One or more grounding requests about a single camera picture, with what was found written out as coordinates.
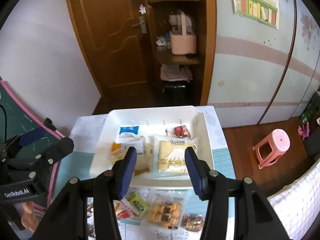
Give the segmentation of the person's hand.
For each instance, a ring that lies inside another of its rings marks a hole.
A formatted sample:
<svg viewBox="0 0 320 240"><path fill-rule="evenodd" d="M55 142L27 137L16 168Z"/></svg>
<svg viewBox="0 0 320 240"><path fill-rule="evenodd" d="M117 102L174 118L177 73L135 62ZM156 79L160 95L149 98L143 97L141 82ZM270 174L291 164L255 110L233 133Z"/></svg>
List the person's hand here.
<svg viewBox="0 0 320 240"><path fill-rule="evenodd" d="M32 233L34 233L38 227L38 220L35 216L35 209L33 202L23 202L23 215L21 217L22 225Z"/></svg>

